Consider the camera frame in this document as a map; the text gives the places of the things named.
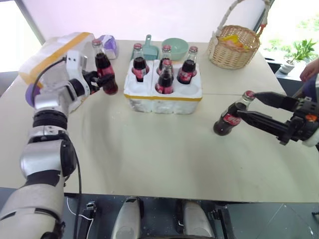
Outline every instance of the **window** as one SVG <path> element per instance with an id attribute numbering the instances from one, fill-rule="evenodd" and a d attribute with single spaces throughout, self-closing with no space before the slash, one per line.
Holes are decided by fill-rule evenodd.
<path id="1" fill-rule="evenodd" d="M 41 47 L 15 1 L 0 1 L 0 72 L 17 71 Z"/>
<path id="2" fill-rule="evenodd" d="M 294 42 L 312 39 L 312 56 L 300 63 L 292 74 L 299 75 L 306 63 L 319 55 L 319 1 L 275 0 L 268 15 L 268 25 L 261 36 L 261 51 L 265 57 L 284 63 L 295 52 Z"/>

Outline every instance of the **robotic arm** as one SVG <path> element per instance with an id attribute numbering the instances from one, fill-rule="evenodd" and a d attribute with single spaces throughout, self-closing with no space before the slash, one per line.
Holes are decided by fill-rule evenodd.
<path id="1" fill-rule="evenodd" d="M 97 72 L 84 72 L 85 65 L 85 56 L 68 51 L 70 80 L 46 85 L 35 97 L 33 128 L 20 159 L 26 183 L 9 197 L 0 212 L 0 238 L 62 237 L 63 187 L 78 160 L 67 131 L 69 107 L 112 78 L 99 79 Z"/>
<path id="2" fill-rule="evenodd" d="M 289 140 L 303 141 L 306 146 L 319 142 L 318 105 L 310 98 L 291 98 L 274 92 L 256 93 L 262 103 L 293 113 L 290 120 L 279 122 L 270 116 L 254 111 L 238 111 L 238 115 L 249 125 L 275 135 L 281 144 Z"/>

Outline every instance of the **teal dustpan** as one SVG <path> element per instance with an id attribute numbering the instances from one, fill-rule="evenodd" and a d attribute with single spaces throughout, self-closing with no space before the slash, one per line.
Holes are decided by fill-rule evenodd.
<path id="1" fill-rule="evenodd" d="M 145 44 L 143 45 L 144 58 L 147 61 L 153 61 L 159 58 L 159 48 L 151 45 L 151 35 L 146 36 Z"/>

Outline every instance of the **styrofoam box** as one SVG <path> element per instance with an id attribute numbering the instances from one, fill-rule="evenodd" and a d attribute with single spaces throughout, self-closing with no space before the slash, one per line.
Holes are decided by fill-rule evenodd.
<path id="1" fill-rule="evenodd" d="M 156 72 L 159 60 L 147 61 L 150 71 L 144 76 L 144 82 L 136 81 L 132 73 L 133 60 L 130 62 L 124 84 L 124 96 L 128 99 L 133 110 L 138 112 L 155 112 L 164 114 L 191 114 L 202 99 L 202 87 L 199 66 L 197 74 L 189 85 L 178 82 L 177 73 L 182 64 L 173 64 L 173 93 L 160 94 L 155 90 L 159 75 Z"/>

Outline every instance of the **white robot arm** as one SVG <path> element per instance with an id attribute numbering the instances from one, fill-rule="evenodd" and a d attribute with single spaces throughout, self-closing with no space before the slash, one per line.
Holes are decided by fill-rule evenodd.
<path id="1" fill-rule="evenodd" d="M 77 156 L 67 132 L 69 107 L 107 82 L 96 72 L 83 72 L 86 57 L 68 51 L 70 80 L 46 85 L 35 97 L 33 128 L 20 165 L 26 183 L 0 212 L 0 238 L 58 239 L 62 237 L 63 187 L 75 170 Z"/>

